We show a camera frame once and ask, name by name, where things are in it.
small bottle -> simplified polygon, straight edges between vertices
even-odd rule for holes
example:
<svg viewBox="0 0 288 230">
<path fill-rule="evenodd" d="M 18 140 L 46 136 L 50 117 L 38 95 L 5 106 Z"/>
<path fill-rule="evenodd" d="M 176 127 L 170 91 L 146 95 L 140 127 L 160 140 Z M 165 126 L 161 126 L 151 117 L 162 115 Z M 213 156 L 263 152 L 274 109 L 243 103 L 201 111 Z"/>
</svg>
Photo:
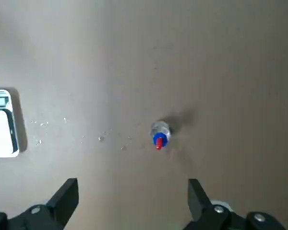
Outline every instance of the small bottle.
<svg viewBox="0 0 288 230">
<path fill-rule="evenodd" d="M 165 147 L 171 138 L 171 129 L 165 121 L 156 121 L 152 124 L 150 136 L 157 150 Z"/>
</svg>

screw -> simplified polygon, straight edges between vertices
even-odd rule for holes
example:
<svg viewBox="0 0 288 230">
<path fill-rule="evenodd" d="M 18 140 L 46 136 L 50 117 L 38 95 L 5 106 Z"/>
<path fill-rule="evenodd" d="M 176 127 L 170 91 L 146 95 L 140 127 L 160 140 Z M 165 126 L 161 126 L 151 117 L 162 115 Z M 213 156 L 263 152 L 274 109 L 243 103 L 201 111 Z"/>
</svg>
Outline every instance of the screw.
<svg viewBox="0 0 288 230">
<path fill-rule="evenodd" d="M 264 222 L 265 221 L 265 217 L 262 214 L 260 214 L 260 213 L 256 213 L 254 217 L 259 222 Z"/>
<path fill-rule="evenodd" d="M 224 212 L 224 209 L 223 209 L 223 207 L 221 207 L 221 206 L 215 206 L 215 211 L 216 211 L 217 213 L 222 213 L 222 212 Z"/>
<path fill-rule="evenodd" d="M 39 206 L 31 209 L 31 213 L 32 213 L 32 214 L 36 214 L 36 213 L 38 213 L 39 211 L 40 211 L 40 207 L 39 207 Z"/>
</svg>

clear bottle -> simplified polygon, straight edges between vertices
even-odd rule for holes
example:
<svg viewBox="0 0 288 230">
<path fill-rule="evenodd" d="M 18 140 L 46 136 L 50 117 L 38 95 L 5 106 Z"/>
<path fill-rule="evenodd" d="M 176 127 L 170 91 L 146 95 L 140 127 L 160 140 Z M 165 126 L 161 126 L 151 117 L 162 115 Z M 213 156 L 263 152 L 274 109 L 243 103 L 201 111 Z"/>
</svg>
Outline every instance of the clear bottle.
<svg viewBox="0 0 288 230">
<path fill-rule="evenodd" d="M 161 150 L 171 138 L 171 128 L 165 121 L 156 121 L 151 126 L 150 136 L 156 149 Z"/>
</svg>

red nozzle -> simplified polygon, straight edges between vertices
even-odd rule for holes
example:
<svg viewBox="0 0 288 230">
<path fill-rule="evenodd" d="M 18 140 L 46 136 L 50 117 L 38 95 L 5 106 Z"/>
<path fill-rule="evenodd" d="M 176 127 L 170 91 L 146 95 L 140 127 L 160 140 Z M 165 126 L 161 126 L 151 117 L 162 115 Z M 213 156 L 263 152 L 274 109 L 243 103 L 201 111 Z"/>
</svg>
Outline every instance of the red nozzle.
<svg viewBox="0 0 288 230">
<path fill-rule="evenodd" d="M 157 138 L 157 140 L 156 140 L 156 149 L 160 150 L 160 149 L 162 149 L 162 146 L 163 146 L 163 138 Z"/>
</svg>

silver tray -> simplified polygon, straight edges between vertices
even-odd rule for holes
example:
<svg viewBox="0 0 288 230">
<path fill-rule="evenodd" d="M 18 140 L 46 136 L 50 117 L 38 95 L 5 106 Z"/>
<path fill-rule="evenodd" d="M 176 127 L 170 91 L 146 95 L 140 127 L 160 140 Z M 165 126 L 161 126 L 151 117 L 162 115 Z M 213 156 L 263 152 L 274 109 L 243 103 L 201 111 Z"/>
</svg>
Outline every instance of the silver tray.
<svg viewBox="0 0 288 230">
<path fill-rule="evenodd" d="M 0 158 L 19 154 L 15 127 L 11 95 L 7 90 L 0 90 Z"/>
</svg>

